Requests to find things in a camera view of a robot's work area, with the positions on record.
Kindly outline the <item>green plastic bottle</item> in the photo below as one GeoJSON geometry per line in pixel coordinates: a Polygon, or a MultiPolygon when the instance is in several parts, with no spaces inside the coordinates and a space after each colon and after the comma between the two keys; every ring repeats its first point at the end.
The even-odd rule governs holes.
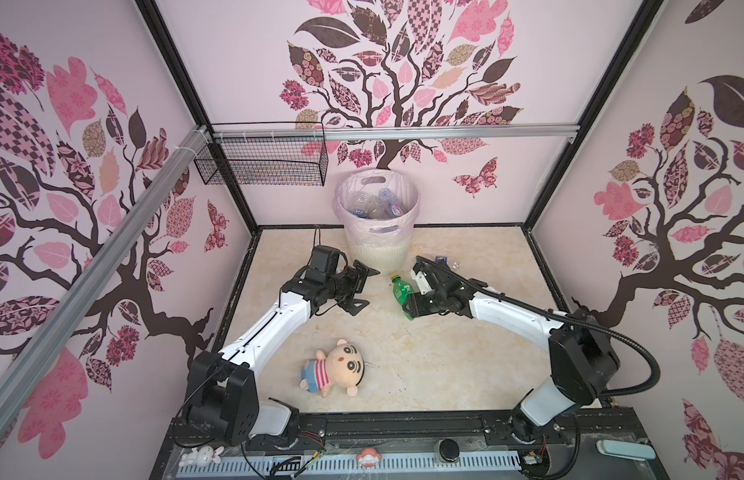
{"type": "Polygon", "coordinates": [[[414,289],[410,283],[405,281],[401,278],[400,275],[394,274],[391,276],[391,282],[392,282],[392,292],[394,295],[395,300],[397,301],[398,305],[401,307],[401,310],[405,317],[408,320],[412,320],[413,317],[411,314],[407,311],[406,305],[408,297],[414,292],[414,289]]]}

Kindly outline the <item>blue label water bottle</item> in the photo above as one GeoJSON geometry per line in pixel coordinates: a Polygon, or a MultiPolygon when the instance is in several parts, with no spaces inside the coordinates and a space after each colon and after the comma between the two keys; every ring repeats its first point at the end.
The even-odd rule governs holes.
{"type": "Polygon", "coordinates": [[[374,219],[379,207],[379,198],[365,192],[352,192],[346,203],[346,210],[362,219],[374,219]]]}

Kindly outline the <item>tall clear bottle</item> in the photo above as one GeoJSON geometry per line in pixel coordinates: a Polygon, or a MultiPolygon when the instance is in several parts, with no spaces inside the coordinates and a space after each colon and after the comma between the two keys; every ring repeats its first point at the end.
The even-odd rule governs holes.
{"type": "Polygon", "coordinates": [[[407,213],[402,200],[392,190],[383,188],[379,191],[378,197],[390,218],[399,218],[407,213]]]}

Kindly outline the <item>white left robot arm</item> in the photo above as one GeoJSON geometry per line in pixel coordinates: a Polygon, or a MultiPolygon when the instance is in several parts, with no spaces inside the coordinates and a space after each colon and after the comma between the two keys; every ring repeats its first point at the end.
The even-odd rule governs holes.
{"type": "Polygon", "coordinates": [[[295,441],[299,411],[261,399],[257,378],[281,345],[325,303],[352,316],[369,304],[356,296],[380,272],[358,260],[339,269],[345,258],[337,248],[315,246],[308,263],[279,289],[277,301],[245,334],[217,353],[200,353],[190,367],[179,419],[228,446],[256,436],[295,441]]]}

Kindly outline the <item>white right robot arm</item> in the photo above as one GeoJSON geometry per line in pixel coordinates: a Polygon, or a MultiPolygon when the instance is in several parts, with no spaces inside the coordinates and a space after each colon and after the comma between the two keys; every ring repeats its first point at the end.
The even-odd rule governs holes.
{"type": "Polygon", "coordinates": [[[455,314],[487,322],[548,355],[549,376],[525,394],[508,419],[519,443],[534,443],[555,417],[592,404],[620,366],[610,336],[584,317],[534,307],[423,256],[410,275],[416,291],[404,302],[409,316],[455,314]]]}

